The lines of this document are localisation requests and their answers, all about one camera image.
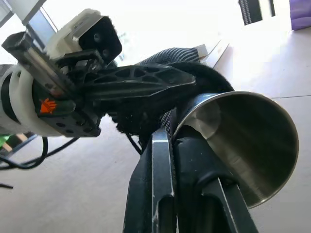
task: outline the black cable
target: black cable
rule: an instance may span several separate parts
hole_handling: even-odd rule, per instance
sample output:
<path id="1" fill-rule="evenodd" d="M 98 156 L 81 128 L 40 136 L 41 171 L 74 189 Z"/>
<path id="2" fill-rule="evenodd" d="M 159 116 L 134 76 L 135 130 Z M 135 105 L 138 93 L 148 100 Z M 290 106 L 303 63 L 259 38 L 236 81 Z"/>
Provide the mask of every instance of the black cable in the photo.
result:
<path id="1" fill-rule="evenodd" d="M 72 143 L 74 143 L 75 141 L 77 141 L 79 138 L 75 137 L 73 139 L 71 139 L 70 141 L 66 142 L 65 144 L 63 144 L 62 146 L 52 150 L 51 152 L 48 152 L 48 140 L 46 137 L 43 137 L 43 151 L 42 151 L 42 155 L 39 158 L 35 158 L 32 160 L 29 160 L 27 162 L 24 162 L 22 164 L 17 164 L 9 159 L 0 157 L 0 161 L 3 161 L 7 164 L 9 164 L 9 166 L 0 166 L 0 170 L 9 170 L 9 169 L 14 169 L 14 168 L 19 168 L 19 169 L 31 169 L 34 168 L 38 165 L 40 165 L 44 159 L 46 159 L 47 157 L 50 157 L 58 152 L 60 152 L 61 150 L 67 148 L 68 146 L 70 146 Z"/>
<path id="2" fill-rule="evenodd" d="M 42 141 L 43 141 L 43 150 L 42 150 L 42 154 L 39 158 L 37 158 L 32 165 L 24 165 L 24 164 L 18 164 L 13 162 L 10 159 L 7 159 L 5 157 L 0 156 L 0 161 L 7 163 L 9 166 L 7 166 L 8 169 L 12 169 L 12 168 L 19 168 L 19 169 L 31 169 L 34 168 L 36 166 L 39 166 L 44 159 L 46 158 L 46 156 L 48 155 L 48 149 L 49 149 L 49 143 L 48 143 L 48 139 L 46 137 L 42 137 Z"/>
<path id="3" fill-rule="evenodd" d="M 132 144 L 132 146 L 135 148 L 135 150 L 138 152 L 138 154 L 141 155 L 142 154 L 141 148 L 139 148 L 139 146 L 136 144 L 136 142 L 134 142 L 131 135 L 129 135 L 128 133 L 126 133 L 125 135 L 126 135 L 127 139 L 130 141 L 130 143 Z"/>

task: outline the stainless steel cup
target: stainless steel cup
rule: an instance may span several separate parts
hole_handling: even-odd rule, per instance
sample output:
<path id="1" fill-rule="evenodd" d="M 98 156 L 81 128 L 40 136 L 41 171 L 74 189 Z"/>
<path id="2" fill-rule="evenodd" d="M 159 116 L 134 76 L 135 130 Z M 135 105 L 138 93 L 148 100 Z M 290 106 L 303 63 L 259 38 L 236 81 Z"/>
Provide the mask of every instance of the stainless steel cup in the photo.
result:
<path id="1" fill-rule="evenodd" d="M 298 135 L 289 114 L 271 99 L 235 91 L 201 94 L 178 114 L 192 126 L 240 181 L 249 208 L 273 197 L 290 178 L 298 157 Z"/>

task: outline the purple object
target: purple object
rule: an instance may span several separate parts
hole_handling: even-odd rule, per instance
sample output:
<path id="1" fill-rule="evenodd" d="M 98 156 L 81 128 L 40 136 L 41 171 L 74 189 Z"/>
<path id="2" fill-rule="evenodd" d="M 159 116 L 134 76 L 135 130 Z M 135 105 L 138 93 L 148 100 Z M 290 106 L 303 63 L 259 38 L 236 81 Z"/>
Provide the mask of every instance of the purple object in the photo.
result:
<path id="1" fill-rule="evenodd" d="M 311 26 L 311 0 L 290 0 L 292 29 Z"/>

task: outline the floor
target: floor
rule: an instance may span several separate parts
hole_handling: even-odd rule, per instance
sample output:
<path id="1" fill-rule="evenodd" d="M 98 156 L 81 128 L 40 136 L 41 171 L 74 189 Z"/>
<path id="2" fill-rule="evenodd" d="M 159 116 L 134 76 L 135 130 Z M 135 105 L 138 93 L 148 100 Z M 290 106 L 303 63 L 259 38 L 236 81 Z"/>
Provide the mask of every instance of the floor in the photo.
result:
<path id="1" fill-rule="evenodd" d="M 250 212 L 260 232 L 308 233 L 311 28 L 295 33 L 277 28 L 249 27 L 232 40 L 216 69 L 235 89 L 265 94 L 292 116 L 300 140 L 296 169 L 274 198 Z M 1 232 L 122 232 L 128 182 L 138 155 L 109 118 L 103 118 L 101 127 L 98 138 L 80 139 L 36 169 L 1 172 L 0 181 L 15 186 L 12 191 L 0 189 Z M 50 149 L 67 140 L 50 139 Z M 15 158 L 38 155 L 41 147 L 35 139 Z"/>

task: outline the white plastic part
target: white plastic part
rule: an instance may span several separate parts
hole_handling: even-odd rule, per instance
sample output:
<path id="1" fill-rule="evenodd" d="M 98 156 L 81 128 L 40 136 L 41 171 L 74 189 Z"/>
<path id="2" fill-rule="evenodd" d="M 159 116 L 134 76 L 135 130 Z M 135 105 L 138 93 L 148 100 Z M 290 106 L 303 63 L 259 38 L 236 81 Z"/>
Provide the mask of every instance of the white plastic part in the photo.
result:
<path id="1" fill-rule="evenodd" d="M 12 109 L 19 122 L 41 136 L 61 136 L 46 122 L 38 118 L 33 101 L 34 78 L 22 66 L 16 65 L 10 80 L 9 92 Z"/>
<path id="2" fill-rule="evenodd" d="M 99 11 L 85 9 L 50 38 L 45 50 L 51 59 L 82 50 L 79 42 L 74 41 L 70 34 L 91 14 L 101 15 Z"/>
<path id="3" fill-rule="evenodd" d="M 16 66 L 10 67 L 0 78 L 0 87 L 2 87 L 4 80 L 9 75 L 12 74 L 15 68 Z M 24 127 L 21 124 L 18 124 L 17 122 L 13 121 L 10 117 L 7 116 L 2 106 L 1 94 L 0 94 L 0 125 L 1 125 L 0 134 L 26 133 L 29 131 L 26 127 Z"/>

